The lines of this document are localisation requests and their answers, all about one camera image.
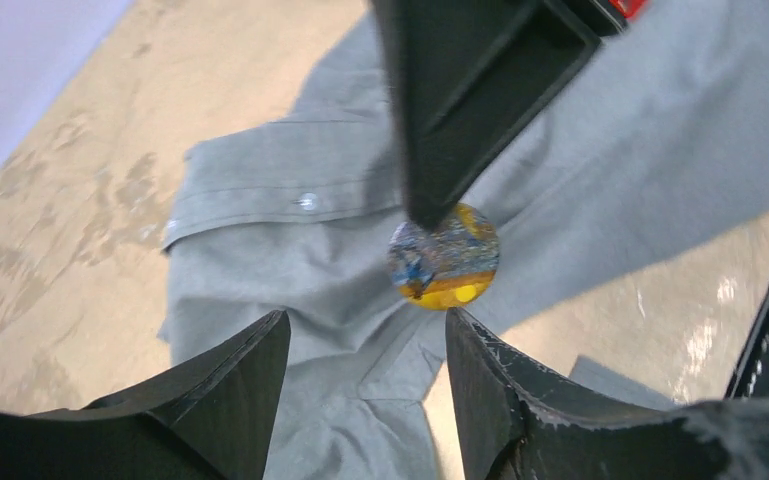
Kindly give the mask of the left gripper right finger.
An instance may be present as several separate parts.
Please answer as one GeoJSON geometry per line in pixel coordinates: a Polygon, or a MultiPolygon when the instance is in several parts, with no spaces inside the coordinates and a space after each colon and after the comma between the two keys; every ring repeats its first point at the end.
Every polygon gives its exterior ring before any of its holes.
{"type": "Polygon", "coordinates": [[[461,309],[445,333],[469,479],[769,479],[769,398],[650,409],[569,380],[461,309]]]}

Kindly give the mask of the grey button-up shirt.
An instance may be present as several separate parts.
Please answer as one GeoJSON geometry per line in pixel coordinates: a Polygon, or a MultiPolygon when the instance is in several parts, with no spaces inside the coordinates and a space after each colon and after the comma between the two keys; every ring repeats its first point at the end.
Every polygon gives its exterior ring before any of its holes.
{"type": "MultiPolygon", "coordinates": [[[[385,266],[403,219],[363,17],[283,118],[207,140],[167,225],[174,363],[274,309],[292,325],[269,479],[436,479],[423,403],[444,316],[385,266]]],[[[501,264],[469,311],[558,370],[668,403],[722,394],[769,277],[769,1],[656,1],[467,196],[501,264]]]]}

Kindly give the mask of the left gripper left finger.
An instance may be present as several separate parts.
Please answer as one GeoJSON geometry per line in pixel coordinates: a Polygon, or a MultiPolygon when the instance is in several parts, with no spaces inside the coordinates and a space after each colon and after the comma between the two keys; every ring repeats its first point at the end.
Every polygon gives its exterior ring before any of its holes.
{"type": "Polygon", "coordinates": [[[290,336],[273,311],[82,409],[0,412],[0,479],[260,479],[290,336]]]}

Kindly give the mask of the orange blue round brooch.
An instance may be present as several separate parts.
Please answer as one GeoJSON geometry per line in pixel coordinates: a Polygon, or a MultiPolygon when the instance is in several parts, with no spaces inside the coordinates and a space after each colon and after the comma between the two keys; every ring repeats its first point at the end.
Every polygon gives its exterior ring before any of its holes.
{"type": "Polygon", "coordinates": [[[486,216],[459,203],[434,231],[401,223],[386,260],[391,282],[409,302],[429,310],[462,307],[492,284],[499,238],[486,216]]]}

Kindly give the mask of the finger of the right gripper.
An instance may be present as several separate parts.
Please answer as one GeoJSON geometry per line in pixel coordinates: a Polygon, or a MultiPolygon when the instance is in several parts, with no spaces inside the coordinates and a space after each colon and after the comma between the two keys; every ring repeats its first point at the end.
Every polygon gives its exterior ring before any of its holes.
{"type": "Polygon", "coordinates": [[[409,219],[436,229],[630,20],[626,1],[378,0],[409,219]]]}

